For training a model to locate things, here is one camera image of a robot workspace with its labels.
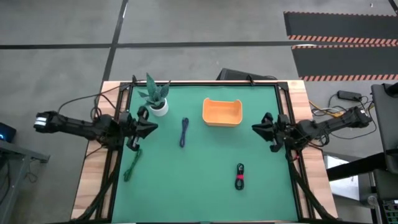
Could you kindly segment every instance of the green plant leaf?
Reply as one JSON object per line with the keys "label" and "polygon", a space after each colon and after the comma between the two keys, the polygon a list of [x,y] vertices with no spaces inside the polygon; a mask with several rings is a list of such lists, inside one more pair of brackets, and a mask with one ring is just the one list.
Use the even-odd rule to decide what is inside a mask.
{"label": "green plant leaf", "polygon": [[154,97],[153,97],[153,101],[154,102],[157,102],[157,101],[159,101],[162,98],[162,95],[160,94],[160,91],[161,91],[160,87],[157,87],[156,91],[154,93]]}
{"label": "green plant leaf", "polygon": [[148,103],[154,103],[154,101],[149,96],[144,97],[144,100],[146,100],[146,102]]}
{"label": "green plant leaf", "polygon": [[160,95],[161,95],[163,98],[166,98],[166,96],[169,94],[170,82],[171,82],[171,80],[170,80],[168,83],[166,83],[165,85],[163,85],[163,86],[161,87],[161,89],[160,89]]}
{"label": "green plant leaf", "polygon": [[139,96],[141,96],[142,98],[148,97],[149,95],[146,93],[143,93],[141,91],[138,91]]}
{"label": "green plant leaf", "polygon": [[160,106],[164,101],[164,98],[161,98],[159,101],[154,102],[154,106]]}
{"label": "green plant leaf", "polygon": [[154,103],[150,103],[150,102],[147,101],[147,102],[145,103],[145,106],[155,106],[155,104],[154,104]]}
{"label": "green plant leaf", "polygon": [[155,80],[148,73],[147,73],[147,89],[149,97],[154,99],[153,95],[156,91],[156,83]]}

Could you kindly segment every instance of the striped floor mat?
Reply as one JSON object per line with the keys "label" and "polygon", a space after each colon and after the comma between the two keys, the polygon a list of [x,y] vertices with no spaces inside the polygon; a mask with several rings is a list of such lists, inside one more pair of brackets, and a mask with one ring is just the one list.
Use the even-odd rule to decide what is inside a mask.
{"label": "striped floor mat", "polygon": [[284,12],[291,40],[398,44],[398,17],[322,12]]}
{"label": "striped floor mat", "polygon": [[293,46],[299,77],[305,81],[398,80],[398,45]]}

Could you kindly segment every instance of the black equipment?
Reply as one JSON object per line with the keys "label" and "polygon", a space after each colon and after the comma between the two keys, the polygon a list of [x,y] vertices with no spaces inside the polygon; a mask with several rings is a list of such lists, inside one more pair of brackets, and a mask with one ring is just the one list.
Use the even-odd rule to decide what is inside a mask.
{"label": "black equipment", "polygon": [[15,133],[17,133],[15,128],[0,122],[0,141],[11,143],[14,139]]}
{"label": "black equipment", "polygon": [[329,133],[342,128],[365,128],[372,121],[365,110],[357,106],[348,109],[338,118],[321,123],[303,120],[297,124],[290,124],[285,114],[278,115],[277,122],[273,123],[273,120],[272,115],[266,113],[261,124],[252,125],[253,131],[264,140],[274,141],[274,145],[270,146],[272,152],[278,152],[283,145],[291,150],[301,150],[314,139],[325,139],[324,144],[327,144]]}
{"label": "black equipment", "polygon": [[121,137],[127,137],[126,146],[133,151],[139,149],[139,138],[145,139],[158,125],[148,121],[149,112],[141,106],[137,112],[138,120],[132,118],[130,112],[122,112],[119,122],[112,116],[103,114],[93,122],[77,120],[60,115],[55,111],[37,113],[34,128],[40,133],[63,132],[81,136],[87,140],[96,140],[110,150],[122,146]]}

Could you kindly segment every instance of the black chair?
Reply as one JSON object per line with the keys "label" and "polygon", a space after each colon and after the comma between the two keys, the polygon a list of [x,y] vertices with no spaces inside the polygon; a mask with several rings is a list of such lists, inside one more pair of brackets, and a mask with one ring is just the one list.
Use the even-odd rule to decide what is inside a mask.
{"label": "black chair", "polygon": [[272,75],[262,76],[223,68],[216,80],[250,80],[252,82],[253,80],[277,80],[277,78]]}

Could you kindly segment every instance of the green table mat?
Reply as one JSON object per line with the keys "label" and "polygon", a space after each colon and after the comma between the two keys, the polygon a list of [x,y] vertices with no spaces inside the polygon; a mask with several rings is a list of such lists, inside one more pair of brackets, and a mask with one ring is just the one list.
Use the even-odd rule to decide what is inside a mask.
{"label": "green table mat", "polygon": [[[130,112],[145,102],[134,87]],[[235,128],[207,126],[203,100],[243,104],[242,123]],[[169,112],[150,113],[159,127],[141,139],[142,156],[131,180],[123,174],[135,152],[124,147],[113,223],[297,221],[289,169],[284,149],[270,151],[251,129],[265,112],[278,115],[273,86],[171,86]],[[182,118],[189,119],[185,147],[179,146]],[[236,166],[243,163],[244,189],[234,187]]]}

